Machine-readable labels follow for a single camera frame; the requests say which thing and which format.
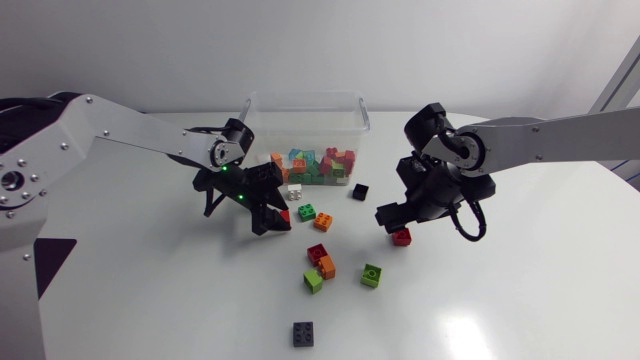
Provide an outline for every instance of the white wall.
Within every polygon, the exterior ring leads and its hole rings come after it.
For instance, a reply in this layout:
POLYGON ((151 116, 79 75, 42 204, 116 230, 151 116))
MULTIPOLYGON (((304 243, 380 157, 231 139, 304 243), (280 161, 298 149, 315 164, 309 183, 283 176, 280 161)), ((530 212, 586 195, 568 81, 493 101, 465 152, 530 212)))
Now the white wall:
POLYGON ((239 110, 253 90, 356 89, 373 110, 577 114, 638 14, 637 0, 4 0, 0 98, 202 111, 239 110))

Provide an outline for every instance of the green lego brick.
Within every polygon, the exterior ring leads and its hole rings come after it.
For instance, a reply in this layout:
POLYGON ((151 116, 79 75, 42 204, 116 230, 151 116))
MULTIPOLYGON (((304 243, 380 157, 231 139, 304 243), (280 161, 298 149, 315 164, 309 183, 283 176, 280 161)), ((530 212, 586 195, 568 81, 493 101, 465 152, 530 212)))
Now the green lego brick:
POLYGON ((360 282, 367 286, 371 286, 372 288, 377 288, 378 283, 380 282, 380 274, 382 274, 381 268, 365 264, 360 282))
POLYGON ((304 283, 309 287, 312 294, 322 290, 322 276, 318 274, 318 270, 311 269, 304 273, 304 283))
POLYGON ((304 185, 311 185, 311 178, 312 176, 309 173, 302 174, 302 183, 304 185))
POLYGON ((324 176, 318 175, 311 178, 311 183, 313 185, 324 185, 324 176))
POLYGON ((333 177, 344 177, 346 171, 344 169, 344 165, 333 161, 331 163, 331 176, 333 177))
POLYGON ((298 208, 298 214, 300 214, 302 221, 309 221, 316 218, 316 211, 311 204, 300 206, 298 208))

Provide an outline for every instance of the robotic arm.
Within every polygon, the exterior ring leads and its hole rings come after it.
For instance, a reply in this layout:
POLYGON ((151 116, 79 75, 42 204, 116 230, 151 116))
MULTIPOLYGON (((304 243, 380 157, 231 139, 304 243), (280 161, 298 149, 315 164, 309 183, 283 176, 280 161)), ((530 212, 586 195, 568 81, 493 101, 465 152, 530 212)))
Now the robotic arm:
POLYGON ((86 158, 96 137, 165 153, 198 168, 193 186, 207 193, 205 216, 229 197, 251 211, 254 233, 291 229, 268 207, 287 209, 278 191, 283 180, 277 166, 240 168, 254 135, 239 120, 229 119, 221 128, 181 129, 93 95, 0 100, 2 359, 45 359, 38 309, 44 290, 33 244, 46 220, 47 187, 86 158), (214 189, 222 193, 215 201, 214 189))
POLYGON ((406 124, 415 149, 396 171, 407 201, 379 207, 376 219, 388 233, 408 222, 451 216, 470 241, 486 233, 480 201, 495 194, 489 176, 531 162, 640 158, 637 131, 640 108, 556 120, 502 118, 454 129, 439 103, 426 106, 406 124), (479 223, 478 235, 467 233, 457 217, 466 201, 479 223))

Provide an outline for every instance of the lego brick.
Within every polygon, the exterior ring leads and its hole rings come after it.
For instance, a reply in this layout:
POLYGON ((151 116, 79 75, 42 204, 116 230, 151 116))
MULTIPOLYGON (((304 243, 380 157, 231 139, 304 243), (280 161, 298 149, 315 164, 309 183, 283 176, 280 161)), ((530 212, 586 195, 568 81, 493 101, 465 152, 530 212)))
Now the lego brick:
POLYGON ((302 199, 302 185, 288 185, 287 186, 287 198, 289 200, 300 200, 302 199))
POLYGON ((293 323, 293 346, 308 347, 313 346, 313 322, 293 323))
POLYGON ((289 210, 282 210, 280 211, 280 216, 282 216, 282 218, 288 222, 289 224, 291 224, 291 216, 289 215, 289 210))
POLYGON ((325 280, 333 279, 334 277, 336 277, 336 266, 333 264, 331 256, 327 255, 321 257, 318 263, 318 267, 320 268, 322 278, 324 278, 325 280))
POLYGON ((289 161, 293 161, 293 159, 295 159, 296 156, 298 156, 300 151, 301 150, 298 150, 298 149, 291 149, 291 151, 289 151, 289 161))
POLYGON ((411 244, 411 233, 407 228, 394 232, 391 238, 395 246, 409 246, 411 244))
POLYGON ((316 152, 313 150, 303 151, 302 157, 307 161, 307 164, 312 164, 316 160, 316 152))
POLYGON ((302 174, 302 183, 304 185, 311 185, 311 174, 306 173, 306 174, 302 174))
POLYGON ((378 284, 380 283, 381 274, 382 274, 381 268, 377 266, 365 264, 360 282, 367 286, 371 286, 372 288, 377 288, 378 284))
POLYGON ((313 226, 316 229, 320 229, 324 232, 329 231, 329 228, 331 227, 331 223, 333 222, 333 217, 331 215, 325 214, 325 213, 319 213, 318 216, 316 216, 316 219, 313 221, 313 226))
POLYGON ((369 187, 362 184, 356 184, 355 189, 353 189, 353 197, 356 200, 364 201, 367 198, 367 191, 369 191, 369 187))
POLYGON ((311 204, 300 206, 298 208, 298 214, 300 214, 302 221, 309 221, 316 218, 316 211, 311 204))
POLYGON ((318 175, 311 177, 311 183, 313 185, 324 185, 324 176, 318 175))
POLYGON ((311 263, 316 266, 323 256, 329 255, 322 244, 314 245, 307 249, 307 256, 311 263))
POLYGON ((307 172, 307 162, 304 159, 293 159, 293 172, 296 174, 304 174, 307 172))
POLYGON ((317 293, 322 290, 322 276, 318 274, 316 269, 311 269, 305 271, 304 273, 304 283, 307 285, 312 294, 317 293))
POLYGON ((320 173, 323 175, 329 175, 332 169, 332 161, 328 156, 323 156, 320 162, 320 173))
POLYGON ((336 161, 339 162, 340 164, 344 164, 345 156, 346 154, 344 152, 337 152, 336 161))
POLYGON ((335 159, 337 152, 338 152, 337 148, 327 148, 327 157, 331 159, 335 159))
POLYGON ((343 164, 334 161, 331 164, 331 168, 331 176, 333 177, 344 177, 346 174, 343 164))

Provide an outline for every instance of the plastic storage bin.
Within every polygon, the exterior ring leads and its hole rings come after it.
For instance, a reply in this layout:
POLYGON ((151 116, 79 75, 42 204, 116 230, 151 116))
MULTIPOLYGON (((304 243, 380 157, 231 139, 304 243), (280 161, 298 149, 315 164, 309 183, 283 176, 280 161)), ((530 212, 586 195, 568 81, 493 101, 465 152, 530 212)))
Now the plastic storage bin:
POLYGON ((256 138, 244 164, 278 163, 285 183, 347 185, 369 132, 354 91, 254 92, 240 114, 256 138))

